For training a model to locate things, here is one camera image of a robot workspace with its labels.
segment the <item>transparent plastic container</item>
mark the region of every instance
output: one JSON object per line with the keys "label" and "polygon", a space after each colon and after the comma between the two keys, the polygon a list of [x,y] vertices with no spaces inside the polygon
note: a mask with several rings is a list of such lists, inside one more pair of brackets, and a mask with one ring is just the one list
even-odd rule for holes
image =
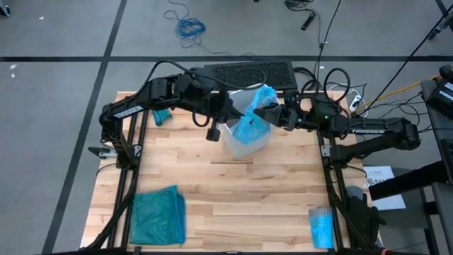
{"label": "transparent plastic container", "polygon": [[[238,111],[243,113],[247,106],[252,102],[255,93],[256,90],[250,91],[239,90],[231,92],[229,96],[233,100],[233,106]],[[230,120],[224,124],[219,125],[219,129],[222,132],[223,140],[234,158],[243,157],[246,156],[247,154],[256,152],[259,149],[264,148],[268,144],[270,137],[272,136],[272,133],[276,128],[274,125],[269,124],[270,131],[266,133],[262,138],[259,138],[250,144],[242,144],[236,138],[233,137],[233,133],[231,131],[231,127],[234,126],[238,121],[239,120]]]}

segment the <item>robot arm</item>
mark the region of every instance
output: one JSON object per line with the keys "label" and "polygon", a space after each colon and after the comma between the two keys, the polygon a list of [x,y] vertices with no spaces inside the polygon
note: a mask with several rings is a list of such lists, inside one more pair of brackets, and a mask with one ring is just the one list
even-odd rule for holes
{"label": "robot arm", "polygon": [[[310,111],[300,108],[301,98],[312,98]],[[288,131],[293,129],[319,130],[325,138],[344,137],[346,134],[380,135],[370,140],[349,146],[332,145],[322,148],[323,156],[331,158],[331,164],[346,167],[352,158],[362,159],[383,149],[396,148],[412,150],[420,146],[417,126],[405,118],[365,119],[341,115],[338,104],[324,95],[300,96],[293,91],[285,96],[285,104],[273,104],[257,108],[254,113],[277,127]]]}
{"label": "robot arm", "polygon": [[117,153],[117,168],[134,169],[138,166],[135,147],[129,145],[122,133],[122,120],[145,110],[182,108],[212,119],[206,139],[218,141],[218,123],[239,119],[242,114],[233,107],[226,89],[211,93],[213,87],[204,85],[194,74],[184,73],[159,77],[148,81],[134,95],[109,103],[102,109],[101,142],[112,142]]}

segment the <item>wooden table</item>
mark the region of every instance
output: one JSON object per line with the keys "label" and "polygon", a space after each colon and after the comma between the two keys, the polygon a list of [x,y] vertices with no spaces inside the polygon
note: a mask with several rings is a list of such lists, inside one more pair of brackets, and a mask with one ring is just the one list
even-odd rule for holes
{"label": "wooden table", "polygon": [[[116,99],[131,94],[119,92]],[[331,97],[340,95],[332,92]],[[309,109],[310,101],[303,100],[302,108]],[[310,208],[328,206],[316,132],[277,129],[266,148],[233,159],[222,140],[205,139],[206,128],[196,127],[190,112],[176,109],[171,114],[161,127],[152,115],[148,118],[137,192],[178,185],[187,204],[187,241],[183,246],[142,246],[142,251],[323,251],[313,247],[308,217]],[[355,136],[338,143],[356,143]],[[113,162],[102,160],[101,166]],[[362,167],[358,160],[350,164]],[[99,173],[81,247],[91,243],[110,219],[119,175],[114,166]],[[354,169],[345,169],[343,175],[346,186],[362,187],[365,182],[364,174]]]}

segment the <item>teal cloth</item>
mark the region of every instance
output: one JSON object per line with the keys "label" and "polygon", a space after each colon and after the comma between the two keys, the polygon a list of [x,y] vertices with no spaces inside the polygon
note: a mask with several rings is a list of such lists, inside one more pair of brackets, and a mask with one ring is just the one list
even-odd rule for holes
{"label": "teal cloth", "polygon": [[168,109],[153,110],[152,112],[156,125],[162,125],[164,123],[164,120],[171,117],[170,111]]}
{"label": "teal cloth", "polygon": [[135,195],[130,242],[155,245],[185,242],[185,200],[177,193],[177,186]]}

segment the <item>gray floor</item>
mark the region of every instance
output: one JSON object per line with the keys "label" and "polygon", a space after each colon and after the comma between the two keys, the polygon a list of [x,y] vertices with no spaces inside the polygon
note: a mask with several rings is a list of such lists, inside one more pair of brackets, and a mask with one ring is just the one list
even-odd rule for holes
{"label": "gray floor", "polygon": [[[86,57],[103,56],[120,0],[26,0],[7,1],[12,16],[0,18],[2,57]],[[205,45],[212,51],[234,55],[317,55],[317,24],[307,31],[300,26],[306,14],[288,11],[282,1],[261,0],[180,0],[188,5],[191,17],[207,26]],[[336,3],[316,0],[324,35]],[[174,35],[174,21],[163,12],[180,6],[166,1],[129,0],[118,31],[112,56],[206,56],[199,47],[182,49]],[[441,13],[434,0],[356,1],[344,0],[328,36],[325,56],[406,56],[423,39]],[[417,55],[453,55],[453,33],[442,32],[426,42]],[[213,62],[181,62],[186,67]],[[98,160],[88,146],[98,145],[101,107],[117,91],[137,90],[151,62],[110,62],[105,73],[95,114],[91,120],[74,186],[59,230],[54,251],[79,247]],[[323,79],[334,67],[346,69],[353,84],[367,82],[365,99],[373,99],[394,75],[402,62],[322,62]],[[438,72],[444,62],[410,62],[389,91]],[[313,68],[314,62],[293,62]],[[0,254],[39,254],[55,211],[59,192],[68,170],[77,136],[85,115],[100,62],[0,62]],[[156,76],[179,70],[162,65]],[[303,84],[305,77],[298,76]],[[420,89],[411,89],[387,101],[410,98]],[[370,111],[379,117],[389,108]],[[389,116],[403,115],[395,110]],[[407,119],[416,121],[414,116]],[[429,125],[426,115],[419,127]],[[416,168],[440,158],[431,132],[422,136],[415,151],[386,150],[366,158],[366,164]],[[401,248],[424,241],[419,229],[382,229],[384,244]],[[441,254],[446,254],[445,246]],[[424,244],[406,251],[427,252]]]}

